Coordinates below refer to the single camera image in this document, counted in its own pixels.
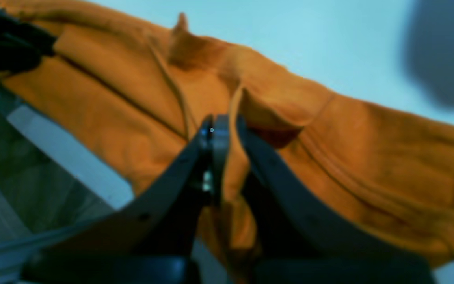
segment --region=black clamp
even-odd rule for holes
[[[55,41],[47,31],[0,9],[0,71],[17,73],[38,67],[42,56],[54,55]]]
[[[344,220],[294,176],[238,119],[251,162],[243,195],[257,222],[263,257],[251,281],[432,284],[427,262]],[[42,250],[22,277],[41,283],[200,283],[190,259],[197,218],[218,204],[229,145],[226,116],[209,116],[171,166],[126,208]]]

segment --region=white surface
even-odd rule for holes
[[[95,2],[167,27],[175,25],[184,11],[195,34],[251,46],[292,72],[344,95],[454,124],[454,1],[427,0],[432,7],[424,6],[424,1]],[[439,7],[441,11],[432,10]],[[415,26],[418,17],[427,18]],[[432,35],[440,41],[433,41]],[[408,72],[408,49],[413,45],[419,49],[413,54],[423,75]],[[19,116],[29,116],[17,112],[13,123],[20,123],[27,137],[87,187],[115,208],[130,200],[128,185],[69,135],[40,118],[16,122]],[[454,264],[436,275],[441,284],[454,284]]]
[[[27,105],[7,120],[43,153],[91,189],[114,209],[121,209],[134,194],[129,183],[54,122]]]

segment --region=cloth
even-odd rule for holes
[[[255,50],[78,0],[0,0],[58,37],[38,68],[2,84],[128,179],[161,174],[202,119],[242,114],[296,176],[344,218],[384,241],[454,260],[454,127],[340,95]],[[198,235],[231,273],[260,253],[240,189],[249,162],[231,121],[221,210]]]

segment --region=orange fabric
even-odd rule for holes
[[[241,45],[77,0],[0,0],[58,36],[56,56],[2,83],[70,131],[142,194],[209,113],[244,115],[323,202],[365,231],[454,260],[454,127],[335,93]],[[232,271],[257,255],[235,129],[222,211],[198,234]]]

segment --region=seam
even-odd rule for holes
[[[301,136],[304,149],[334,180],[360,200],[374,207],[382,208],[420,232],[436,235],[453,248],[454,253],[454,223],[450,222],[454,221],[454,216],[443,214],[437,208],[417,202],[403,201],[394,194],[380,190],[378,186],[370,184],[369,181],[352,175],[333,154],[324,151],[326,147],[323,147],[317,136],[313,129],[305,131]],[[428,225],[432,220],[443,220],[443,222],[429,228]]]
[[[192,129],[190,129],[190,128],[193,127],[194,131],[196,131],[196,129],[199,128],[198,122],[195,121],[193,115],[191,115],[192,111],[190,110],[190,106],[187,104],[187,102],[185,100],[184,92],[180,88],[177,81],[171,75],[171,72],[169,71],[169,68],[168,68],[169,64],[167,63],[167,61],[164,58],[162,58],[162,54],[160,54],[160,52],[158,52],[157,47],[155,46],[153,40],[151,39],[151,36],[152,36],[151,33],[150,32],[145,33],[145,34],[143,34],[143,36],[144,36],[144,38],[146,38],[146,40],[148,42],[148,46],[151,50],[151,54],[153,55],[155,62],[159,66],[166,81],[169,82],[169,86],[170,86],[171,90],[173,91],[173,93],[175,93],[175,96],[178,99],[178,103],[180,104],[180,107],[183,112],[183,120],[184,120],[184,125],[186,128],[185,131],[187,133],[187,140],[190,140],[191,134],[192,134]],[[192,125],[189,125],[189,123],[188,123],[189,117],[190,117],[190,121],[191,121]]]

